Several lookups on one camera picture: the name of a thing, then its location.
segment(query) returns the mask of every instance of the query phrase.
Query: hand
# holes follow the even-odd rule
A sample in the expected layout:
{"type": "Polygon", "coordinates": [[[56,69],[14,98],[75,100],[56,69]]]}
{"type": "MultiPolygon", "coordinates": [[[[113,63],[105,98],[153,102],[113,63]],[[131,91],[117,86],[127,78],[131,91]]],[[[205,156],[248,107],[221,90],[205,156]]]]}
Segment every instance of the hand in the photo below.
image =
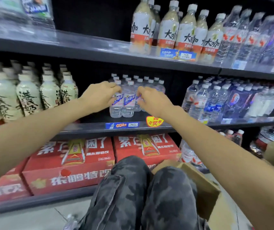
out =
{"type": "Polygon", "coordinates": [[[89,85],[79,100],[82,101],[82,105],[86,104],[88,111],[95,113],[110,107],[116,100],[116,92],[121,92],[120,86],[114,82],[103,81],[89,85]]]}
{"type": "Polygon", "coordinates": [[[154,88],[139,86],[137,96],[140,94],[144,101],[139,100],[138,104],[154,117],[162,118],[163,112],[173,106],[172,102],[163,92],[159,92],[154,88]]]}

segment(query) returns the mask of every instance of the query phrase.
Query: human arm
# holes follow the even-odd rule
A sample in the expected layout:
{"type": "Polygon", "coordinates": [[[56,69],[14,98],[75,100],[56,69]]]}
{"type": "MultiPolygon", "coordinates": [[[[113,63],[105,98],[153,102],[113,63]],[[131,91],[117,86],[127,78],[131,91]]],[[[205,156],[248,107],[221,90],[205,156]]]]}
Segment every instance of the human arm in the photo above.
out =
{"type": "Polygon", "coordinates": [[[255,229],[274,229],[274,168],[174,106],[162,92],[139,87],[141,108],[182,136],[255,229]]]}
{"type": "Polygon", "coordinates": [[[0,126],[0,177],[75,120],[109,107],[121,88],[91,84],[78,99],[0,126]]]}

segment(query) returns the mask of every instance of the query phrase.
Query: brown cardboard flap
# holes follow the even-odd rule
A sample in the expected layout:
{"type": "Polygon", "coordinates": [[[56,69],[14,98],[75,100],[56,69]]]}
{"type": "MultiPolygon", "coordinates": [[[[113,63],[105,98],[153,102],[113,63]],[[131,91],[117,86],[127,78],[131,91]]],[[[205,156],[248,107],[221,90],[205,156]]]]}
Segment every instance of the brown cardboard flap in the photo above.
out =
{"type": "Polygon", "coordinates": [[[196,208],[200,217],[209,220],[212,210],[216,204],[219,193],[219,186],[208,180],[200,171],[189,163],[182,163],[172,160],[164,160],[152,171],[155,174],[158,170],[173,166],[183,170],[193,180],[197,187],[196,208]]]}

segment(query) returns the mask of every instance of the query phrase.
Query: right hand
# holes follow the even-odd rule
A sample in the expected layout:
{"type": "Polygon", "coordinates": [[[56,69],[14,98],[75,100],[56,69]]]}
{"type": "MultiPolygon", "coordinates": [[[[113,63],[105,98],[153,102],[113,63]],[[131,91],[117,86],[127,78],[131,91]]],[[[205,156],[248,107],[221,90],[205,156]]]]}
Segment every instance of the right hand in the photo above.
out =
{"type": "Polygon", "coordinates": [[[139,86],[137,96],[140,94],[144,101],[139,100],[138,104],[154,117],[162,118],[163,112],[173,107],[170,99],[163,92],[159,92],[154,88],[139,86]]]}

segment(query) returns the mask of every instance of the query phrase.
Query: gray camouflage trousers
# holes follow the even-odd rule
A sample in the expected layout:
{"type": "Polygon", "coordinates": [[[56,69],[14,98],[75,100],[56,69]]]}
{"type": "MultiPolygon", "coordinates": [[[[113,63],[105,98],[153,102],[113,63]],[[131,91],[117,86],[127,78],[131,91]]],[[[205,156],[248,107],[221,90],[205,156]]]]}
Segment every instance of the gray camouflage trousers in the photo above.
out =
{"type": "Polygon", "coordinates": [[[196,212],[196,185],[180,169],[155,175],[129,156],[98,185],[79,230],[209,230],[196,212]]]}

